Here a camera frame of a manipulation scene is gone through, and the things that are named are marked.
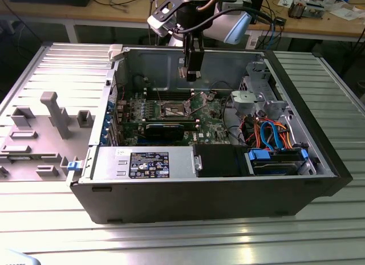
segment blue latch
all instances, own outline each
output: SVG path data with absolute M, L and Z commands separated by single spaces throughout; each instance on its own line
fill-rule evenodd
M 269 160 L 270 159 L 270 153 L 267 150 L 252 149 L 249 152 L 249 158 L 250 158 L 250 161 L 253 161 L 253 160 Z
M 70 161 L 67 165 L 68 171 L 81 171 L 83 169 L 84 161 Z
M 302 153 L 302 156 L 303 156 L 304 160 L 305 161 L 308 160 L 308 152 L 307 152 L 307 150 L 306 149 L 302 149 L 301 150 L 301 153 Z

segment slotted aluminum surface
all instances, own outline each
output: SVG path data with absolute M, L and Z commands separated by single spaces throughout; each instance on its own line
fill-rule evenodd
M 17 106 L 29 107 L 34 115 L 49 115 L 40 102 L 43 91 L 55 91 L 57 103 L 68 115 L 79 110 L 95 115 L 106 74 L 111 69 L 109 45 L 54 43 L 42 47 L 17 81 L 11 99 L 0 114 L 0 145 L 14 125 L 11 115 Z
M 299 88 L 303 95 L 319 93 L 313 89 Z M 331 88 L 334 95 L 348 96 L 341 91 L 336 85 Z M 342 114 L 344 126 L 336 127 L 338 112 L 313 111 L 320 123 L 339 131 L 349 129 L 348 121 L 357 128 L 363 121 L 354 110 L 356 118 Z M 357 138 L 336 139 L 355 180 L 333 197 L 316 199 L 295 217 L 97 225 L 64 182 L 0 183 L 0 243 L 32 254 L 43 265 L 365 264 L 364 147 Z M 347 160 L 351 154 L 360 159 Z
M 322 58 L 296 52 L 275 55 L 348 171 L 354 178 L 364 179 L 364 105 Z

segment table leg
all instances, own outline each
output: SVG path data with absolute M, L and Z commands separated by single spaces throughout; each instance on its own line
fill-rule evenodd
M 246 49 L 254 50 L 256 48 L 258 38 L 262 35 L 262 30 L 247 30 L 246 34 L 250 35 L 246 44 Z
M 0 27 L 6 31 L 6 33 L 13 35 L 15 33 L 13 25 L 10 21 L 0 20 Z
M 75 25 L 73 23 L 66 23 L 64 24 L 64 27 L 66 28 L 70 43 L 79 43 L 79 38 L 75 29 Z

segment warning label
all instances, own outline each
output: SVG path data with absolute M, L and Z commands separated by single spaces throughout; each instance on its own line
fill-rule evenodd
M 168 152 L 131 153 L 130 178 L 169 178 Z

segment gray panel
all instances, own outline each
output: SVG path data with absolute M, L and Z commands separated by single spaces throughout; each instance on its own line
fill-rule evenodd
M 338 89 L 338 86 L 333 83 L 318 83 L 318 82 L 311 82 L 311 81 L 293 81 L 293 84 L 296 87 L 303 87 L 303 88 L 335 88 Z
M 193 163 L 193 148 L 185 147 L 100 147 L 93 180 L 130 180 L 129 169 L 131 153 L 168 152 L 170 178 L 197 178 Z M 118 171 L 126 175 L 119 176 Z
M 292 64 L 293 60 L 292 59 L 280 59 L 279 62 L 281 64 Z M 303 65 L 319 65 L 317 60 L 296 60 L 295 61 L 296 64 L 303 64 Z
M 178 67 L 183 66 L 184 54 L 181 50 L 163 51 L 143 48 L 131 48 L 126 56 L 129 75 L 143 74 L 150 81 L 163 90 L 176 89 L 209 89 L 213 82 L 222 80 L 220 66 L 225 63 L 224 80 L 229 83 L 236 82 L 234 88 L 239 87 L 242 77 L 246 74 L 244 67 L 249 62 L 255 61 L 257 52 L 230 52 L 220 54 L 206 50 L 204 61 L 201 67 L 201 77 L 194 82 L 187 83 L 184 78 L 179 77 Z
M 289 78 L 292 81 L 307 81 L 307 82 L 317 82 L 317 84 L 327 83 L 327 82 L 333 82 L 332 78 L 328 76 L 315 76 L 315 75 L 289 75 Z
M 365 127 L 365 119 L 320 119 L 317 118 L 317 122 L 322 128 L 359 128 Z
M 31 148 L 30 155 L 34 155 L 32 160 L 19 160 L 14 157 L 12 164 L 4 164 L 9 171 L 6 177 L 0 177 L 0 181 L 41 181 L 41 180 L 65 180 L 66 176 L 62 171 L 60 162 L 43 162 L 39 155 L 60 154 L 72 161 L 75 156 L 80 159 L 85 158 L 88 148 L 88 141 L 91 128 L 80 128 L 75 116 L 80 110 L 90 111 L 95 115 L 97 106 L 100 102 L 101 90 L 103 88 L 105 78 L 111 63 L 108 61 L 109 46 L 106 45 L 82 45 L 82 44 L 53 44 L 51 47 L 44 47 L 43 55 L 39 58 L 34 66 L 26 69 L 28 76 L 20 78 L 18 83 L 21 85 L 17 93 L 14 94 L 11 102 L 7 105 L 0 117 L 0 144 L 4 146 L 25 145 Z M 70 57 L 67 55 L 81 55 L 83 51 L 85 57 L 80 61 L 78 57 Z M 57 60 L 45 60 L 49 54 L 59 54 L 62 56 Z M 88 55 L 102 55 L 102 59 L 96 62 L 101 69 L 85 68 L 93 61 L 90 61 Z M 55 64 L 58 66 L 40 67 L 41 64 Z M 68 129 L 71 131 L 71 137 L 63 141 L 48 119 L 49 111 L 40 102 L 40 97 L 44 91 L 55 91 L 58 95 L 57 103 L 61 107 L 65 107 L 71 121 Z M 35 119 L 27 119 L 31 128 L 38 137 L 31 139 L 11 139 L 7 138 L 9 132 L 17 131 L 14 122 L 8 117 L 13 114 L 17 105 L 29 107 L 35 115 Z M 54 166 L 59 173 L 57 177 L 48 176 L 40 177 L 36 170 L 38 165 Z
M 323 70 L 323 67 L 318 65 L 304 65 L 304 64 L 296 64 L 296 63 L 290 63 L 290 64 L 282 64 L 282 67 L 286 70 L 286 71 L 290 71 L 290 70 L 306 70 L 307 73 L 308 72 L 312 72 L 313 70 Z

